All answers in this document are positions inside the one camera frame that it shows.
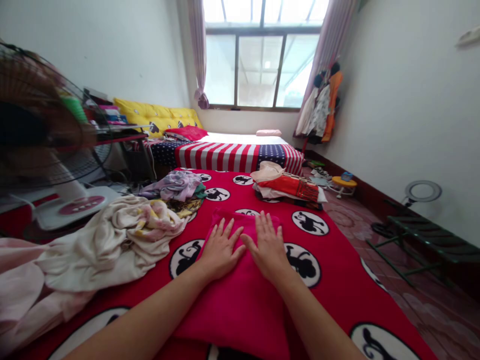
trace yellow pillow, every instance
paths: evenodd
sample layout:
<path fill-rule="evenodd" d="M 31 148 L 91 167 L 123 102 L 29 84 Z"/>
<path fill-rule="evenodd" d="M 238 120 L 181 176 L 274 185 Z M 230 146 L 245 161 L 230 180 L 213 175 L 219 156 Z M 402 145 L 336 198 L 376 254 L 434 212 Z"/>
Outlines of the yellow pillow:
<path fill-rule="evenodd" d="M 198 126 L 203 129 L 197 112 L 189 108 L 168 108 L 143 102 L 128 101 L 113 98 L 115 106 L 120 108 L 120 113 L 126 115 L 129 124 L 151 125 L 148 129 L 150 138 L 163 136 L 168 129 L 183 128 L 187 125 Z"/>
<path fill-rule="evenodd" d="M 197 116 L 197 112 L 194 109 L 180 107 L 180 108 L 171 108 L 170 112 L 174 119 L 180 121 L 183 126 L 191 125 L 197 126 L 200 129 L 203 129 L 202 123 Z"/>
<path fill-rule="evenodd" d="M 168 114 L 164 120 L 170 121 L 170 112 L 166 107 L 163 110 L 153 109 L 153 106 L 143 102 L 135 102 L 122 100 L 119 98 L 114 98 L 113 103 L 115 106 L 120 108 L 120 113 L 126 115 L 126 120 L 129 124 L 132 125 L 154 125 L 149 128 L 143 128 L 147 130 L 150 138 L 159 138 L 163 136 L 165 129 L 168 128 L 168 124 L 165 124 L 164 121 L 156 114 L 163 114 L 164 116 Z M 142 129 L 135 129 L 139 133 L 142 132 Z"/>

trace pink curtain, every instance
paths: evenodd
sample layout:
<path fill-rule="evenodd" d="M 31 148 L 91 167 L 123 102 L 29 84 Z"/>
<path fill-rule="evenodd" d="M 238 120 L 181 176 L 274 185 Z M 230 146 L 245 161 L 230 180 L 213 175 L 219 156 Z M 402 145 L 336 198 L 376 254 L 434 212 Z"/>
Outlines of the pink curtain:
<path fill-rule="evenodd" d="M 196 82 L 195 100 L 200 109 L 209 108 L 209 99 L 204 93 L 205 77 L 207 74 L 207 45 L 205 34 L 205 16 L 203 0 L 188 1 L 188 17 L 190 20 L 191 45 L 195 63 Z"/>
<path fill-rule="evenodd" d="M 313 57 L 310 78 L 301 104 L 299 119 L 304 110 L 305 102 L 314 89 L 315 76 L 321 71 L 328 70 L 340 55 L 339 52 L 350 27 L 356 4 L 357 0 L 330 0 L 328 3 L 320 38 Z"/>

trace person's left hand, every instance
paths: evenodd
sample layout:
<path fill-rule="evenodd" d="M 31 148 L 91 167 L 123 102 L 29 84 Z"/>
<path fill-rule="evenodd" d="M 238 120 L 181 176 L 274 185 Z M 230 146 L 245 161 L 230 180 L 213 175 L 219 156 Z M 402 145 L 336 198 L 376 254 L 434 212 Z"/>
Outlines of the person's left hand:
<path fill-rule="evenodd" d="M 239 227 L 229 238 L 234 226 L 234 219 L 230 220 L 225 229 L 224 225 L 225 218 L 220 221 L 218 226 L 213 227 L 201 258 L 197 261 L 198 265 L 205 270 L 209 281 L 220 279 L 228 274 L 237 265 L 246 249 L 245 245 L 242 245 L 232 253 L 244 227 Z"/>

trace red pillow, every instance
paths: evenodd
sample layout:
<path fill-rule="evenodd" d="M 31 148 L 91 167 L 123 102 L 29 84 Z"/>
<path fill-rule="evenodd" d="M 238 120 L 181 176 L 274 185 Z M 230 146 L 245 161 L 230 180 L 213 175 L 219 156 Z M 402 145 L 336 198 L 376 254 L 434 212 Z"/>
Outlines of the red pillow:
<path fill-rule="evenodd" d="M 254 216 L 219 208 L 213 212 L 206 239 L 222 218 L 225 224 L 234 218 L 231 232 L 243 226 L 243 233 L 257 243 Z M 271 220 L 275 228 L 280 225 L 278 217 L 272 216 Z M 238 239 L 233 248 L 240 245 Z M 264 360 L 290 359 L 282 298 L 262 276 L 248 250 L 231 273 L 212 282 L 200 294 L 174 335 L 233 348 Z"/>
<path fill-rule="evenodd" d="M 206 130 L 203 130 L 202 128 L 199 128 L 197 126 L 187 125 L 181 128 L 166 130 L 165 135 L 168 136 L 169 134 L 177 134 L 177 135 L 181 135 L 182 137 L 190 141 L 197 141 L 207 136 L 209 133 Z"/>

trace fan base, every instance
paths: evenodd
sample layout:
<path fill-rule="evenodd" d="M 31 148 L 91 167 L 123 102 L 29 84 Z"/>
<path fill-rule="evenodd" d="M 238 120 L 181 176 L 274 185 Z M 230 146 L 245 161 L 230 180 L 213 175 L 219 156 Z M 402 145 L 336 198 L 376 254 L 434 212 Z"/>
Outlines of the fan base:
<path fill-rule="evenodd" d="M 68 224 L 96 213 L 120 194 L 107 186 L 86 189 L 87 197 L 65 202 L 61 198 L 43 203 L 35 209 L 36 220 L 42 230 L 60 229 Z"/>

